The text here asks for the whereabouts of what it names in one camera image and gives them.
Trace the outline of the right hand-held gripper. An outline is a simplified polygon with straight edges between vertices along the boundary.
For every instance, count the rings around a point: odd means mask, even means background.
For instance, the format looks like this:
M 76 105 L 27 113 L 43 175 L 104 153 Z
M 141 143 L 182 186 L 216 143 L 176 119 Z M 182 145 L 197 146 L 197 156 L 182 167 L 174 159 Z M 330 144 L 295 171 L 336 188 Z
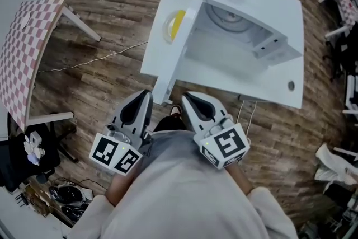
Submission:
M 220 100 L 189 91 L 182 95 L 182 106 L 197 133 L 194 142 L 200 153 L 218 170 L 239 162 L 247 154 L 250 144 L 242 126 L 226 117 L 228 112 Z

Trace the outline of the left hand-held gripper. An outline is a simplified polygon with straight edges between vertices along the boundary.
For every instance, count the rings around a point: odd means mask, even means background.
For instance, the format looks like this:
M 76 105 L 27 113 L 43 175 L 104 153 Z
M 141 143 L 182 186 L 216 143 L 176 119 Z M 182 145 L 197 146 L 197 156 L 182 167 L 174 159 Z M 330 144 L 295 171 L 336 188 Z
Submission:
M 152 108 L 149 90 L 125 98 L 114 112 L 113 124 L 96 134 L 89 158 L 110 171 L 128 175 L 143 157 L 150 155 L 153 141 L 144 131 L 150 123 Z

